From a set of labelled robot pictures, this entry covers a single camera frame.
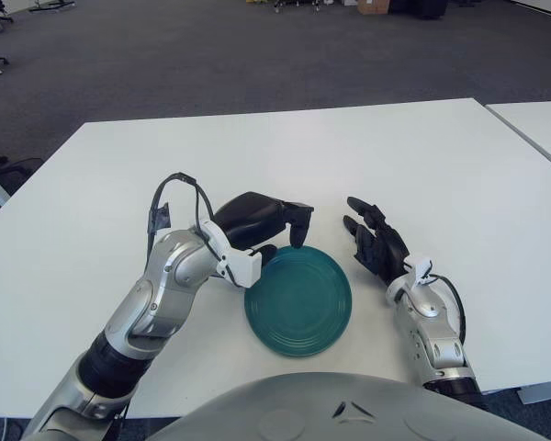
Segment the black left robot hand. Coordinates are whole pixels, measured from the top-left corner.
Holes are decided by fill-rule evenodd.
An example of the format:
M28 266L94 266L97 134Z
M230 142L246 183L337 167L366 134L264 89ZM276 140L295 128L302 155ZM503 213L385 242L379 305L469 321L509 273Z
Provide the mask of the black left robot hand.
M289 243L300 248L306 240L314 208L299 202L271 198L246 192L232 199L214 214L214 222L222 229L231 246L237 250L253 249L260 254L262 266L276 256L277 247L264 243L290 226Z

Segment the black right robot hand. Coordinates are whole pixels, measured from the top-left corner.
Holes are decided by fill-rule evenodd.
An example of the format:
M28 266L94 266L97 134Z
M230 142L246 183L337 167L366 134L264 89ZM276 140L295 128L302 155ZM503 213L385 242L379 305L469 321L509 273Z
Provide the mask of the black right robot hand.
M386 286L407 273L403 261L410 254L399 233L386 223L386 216L377 207L355 197L347 198L348 206L361 216L365 224L343 216L345 229L354 237L354 258Z

